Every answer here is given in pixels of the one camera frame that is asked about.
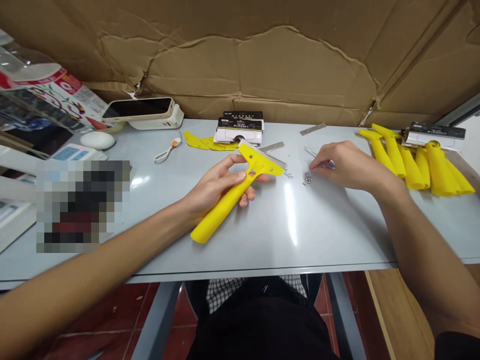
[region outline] white mouse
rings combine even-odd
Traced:
[[[89,148],[104,150],[115,144],[115,138],[106,132],[92,131],[83,135],[80,143]]]

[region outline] white table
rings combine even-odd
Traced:
[[[181,131],[209,137],[216,123],[186,119]],[[340,126],[301,136],[299,131],[308,127],[266,123],[262,146],[284,142],[285,147],[270,154],[286,162],[294,178],[283,175],[256,184],[256,200],[248,208],[235,208],[207,244],[195,243],[186,234],[130,282],[396,267],[385,221],[370,194],[336,187],[315,175],[310,185],[302,185],[313,159],[304,146],[316,152],[323,144],[350,140],[370,154],[367,140],[356,136],[357,128]],[[117,144],[107,151],[110,160],[130,160],[132,166],[124,230],[183,197],[211,166],[230,154],[182,144],[166,162],[154,164],[153,157],[178,136],[176,130],[139,131],[128,126],[114,136]],[[245,165],[234,168],[242,169]],[[480,263],[480,198],[476,194],[439,198],[412,191],[411,195],[464,263]],[[33,226],[0,255],[0,289],[13,288],[72,256],[37,254]]]

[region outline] black label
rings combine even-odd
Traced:
[[[235,130],[260,130],[262,131],[261,120],[232,119],[221,117],[218,119],[219,128],[230,128]]]
[[[224,111],[223,117],[227,119],[263,119],[262,111]]]
[[[461,127],[448,127],[441,125],[427,125],[422,122],[412,122],[410,131],[419,134],[429,134],[447,138],[465,139],[466,130]]]

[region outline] torn cardboard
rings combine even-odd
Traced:
[[[190,118],[398,129],[480,92],[476,0],[112,0],[0,3],[0,28],[106,101],[148,71],[144,96]]]

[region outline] phone screen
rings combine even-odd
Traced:
[[[103,114],[104,119],[123,118],[141,115],[165,114],[168,112],[170,98],[152,98],[112,102]]]

